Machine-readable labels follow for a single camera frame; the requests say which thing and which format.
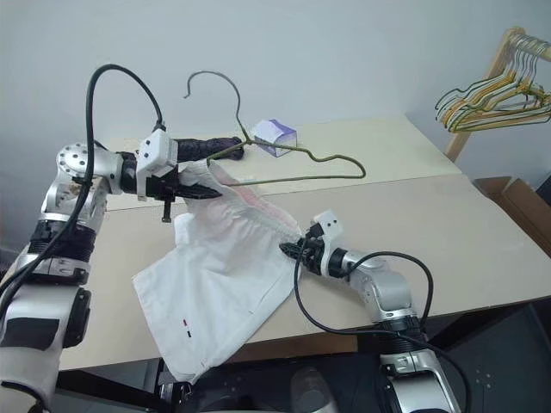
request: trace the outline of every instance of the cable connector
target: cable connector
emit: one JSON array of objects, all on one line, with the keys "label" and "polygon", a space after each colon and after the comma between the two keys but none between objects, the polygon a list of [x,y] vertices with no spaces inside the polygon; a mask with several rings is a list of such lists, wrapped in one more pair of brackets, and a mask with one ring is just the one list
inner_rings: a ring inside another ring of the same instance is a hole
[{"label": "cable connector", "polygon": [[157,120],[155,122],[155,127],[153,128],[152,133],[155,132],[157,129],[166,132],[166,126],[164,125],[164,122],[162,120]]}]

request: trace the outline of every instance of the cardboard box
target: cardboard box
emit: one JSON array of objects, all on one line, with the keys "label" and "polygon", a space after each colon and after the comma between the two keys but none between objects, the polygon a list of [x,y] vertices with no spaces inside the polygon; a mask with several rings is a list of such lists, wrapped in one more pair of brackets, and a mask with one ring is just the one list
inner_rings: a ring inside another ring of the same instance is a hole
[{"label": "cardboard box", "polygon": [[473,184],[498,204],[530,238],[551,256],[551,206],[526,182],[510,176],[477,179]]}]

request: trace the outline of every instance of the green wire hanger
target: green wire hanger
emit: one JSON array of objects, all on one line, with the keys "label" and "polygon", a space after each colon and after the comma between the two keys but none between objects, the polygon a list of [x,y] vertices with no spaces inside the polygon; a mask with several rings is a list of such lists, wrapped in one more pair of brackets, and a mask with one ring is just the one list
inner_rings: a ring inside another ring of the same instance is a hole
[{"label": "green wire hanger", "polygon": [[279,148],[279,149],[286,149],[286,150],[290,150],[290,151],[304,152],[310,157],[310,159],[312,159],[314,162],[318,162],[318,163],[329,162],[329,161],[332,161],[334,159],[343,159],[347,162],[351,162],[354,165],[356,165],[360,169],[360,171],[362,172],[359,175],[296,176],[296,177],[291,177],[291,178],[268,179],[268,180],[264,180],[264,181],[237,182],[237,183],[231,183],[228,186],[230,186],[230,187],[241,187],[241,186],[245,186],[245,185],[258,185],[258,184],[263,184],[263,183],[303,181],[303,180],[307,180],[307,179],[337,179],[337,178],[341,178],[341,179],[362,179],[366,176],[366,171],[365,171],[365,168],[363,167],[363,165],[359,161],[355,160],[353,157],[347,157],[345,155],[338,155],[338,154],[331,155],[329,157],[315,157],[308,149],[305,149],[305,148],[298,148],[296,146],[269,144],[269,143],[264,143],[264,142],[257,142],[256,140],[251,139],[249,137],[249,133],[247,133],[247,131],[245,130],[245,127],[241,123],[241,119],[239,118],[239,110],[241,109],[241,95],[239,94],[239,90],[238,90],[237,86],[235,85],[235,83],[228,76],[226,76],[224,73],[220,73],[218,71],[196,71],[195,73],[192,73],[188,77],[188,83],[187,83],[187,85],[188,85],[188,94],[183,97],[184,99],[187,99],[191,95],[191,79],[193,79],[195,76],[201,75],[203,73],[208,73],[208,74],[211,74],[211,75],[222,77],[223,79],[225,79],[233,87],[233,90],[235,90],[235,94],[237,95],[237,98],[238,98],[238,105],[237,105],[236,110],[235,110],[235,120],[238,122],[239,128],[241,129],[241,132],[242,132],[243,136],[245,137],[245,141],[241,142],[240,144],[229,147],[229,148],[227,148],[223,151],[216,152],[213,155],[210,155],[209,157],[207,157],[207,166],[210,165],[210,161],[212,161],[213,159],[216,159],[218,157],[223,157],[224,155],[226,155],[230,152],[236,151],[237,149],[242,148],[245,145],[262,145],[262,146],[269,146],[269,147],[272,147],[272,148]]}]

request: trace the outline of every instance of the hanger rack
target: hanger rack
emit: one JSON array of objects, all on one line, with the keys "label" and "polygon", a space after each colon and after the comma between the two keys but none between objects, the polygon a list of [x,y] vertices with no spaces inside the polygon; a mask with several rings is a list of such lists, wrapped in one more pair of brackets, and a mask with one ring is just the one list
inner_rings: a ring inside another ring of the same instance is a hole
[{"label": "hanger rack", "polygon": [[[520,46],[513,46],[513,40],[520,34],[526,36],[526,31],[523,28],[517,27],[509,28],[505,31],[501,42],[499,43],[498,50],[490,63],[490,67],[486,71],[485,79],[500,75],[507,65],[507,61],[509,60],[511,54],[516,50],[521,50],[532,55],[538,55],[540,59],[551,62],[551,47],[543,53],[538,53],[537,46],[529,46],[529,42],[525,42]],[[530,38],[542,42],[542,40],[535,37],[530,36]],[[458,132],[452,134],[451,140],[448,142],[448,146],[444,151],[444,154],[450,161],[455,162],[470,136],[471,132]]]}]

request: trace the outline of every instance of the white bracket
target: white bracket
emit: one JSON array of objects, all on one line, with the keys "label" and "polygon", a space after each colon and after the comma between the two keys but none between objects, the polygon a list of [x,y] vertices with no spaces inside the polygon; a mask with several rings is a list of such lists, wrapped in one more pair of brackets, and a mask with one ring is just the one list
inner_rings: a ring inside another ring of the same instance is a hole
[{"label": "white bracket", "polygon": [[151,176],[163,176],[178,164],[178,143],[168,133],[157,129],[139,144],[136,165],[136,195],[146,200],[145,183]]},{"label": "white bracket", "polygon": [[331,209],[313,217],[312,222],[321,225],[324,233],[321,236],[325,244],[324,254],[321,257],[321,274],[324,277],[329,277],[328,261],[334,250],[331,245],[339,244],[340,238],[344,234],[344,228],[338,220],[337,215]]}]

